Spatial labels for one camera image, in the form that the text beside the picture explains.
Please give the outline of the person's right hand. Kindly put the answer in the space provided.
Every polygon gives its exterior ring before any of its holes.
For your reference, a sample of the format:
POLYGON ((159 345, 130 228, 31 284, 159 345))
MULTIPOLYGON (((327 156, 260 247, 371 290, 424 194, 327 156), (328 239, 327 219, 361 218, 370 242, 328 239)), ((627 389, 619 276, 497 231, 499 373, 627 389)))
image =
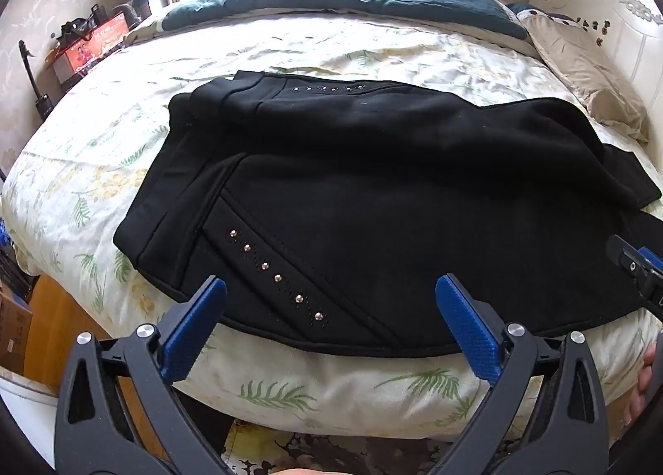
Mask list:
POLYGON ((624 425, 628 427, 632 424, 644 411, 647 405, 646 393, 651 383, 654 363, 656 355, 656 342, 652 342, 647 348, 644 358, 643 367, 638 372, 637 384, 632 389, 627 407, 624 412, 624 425))

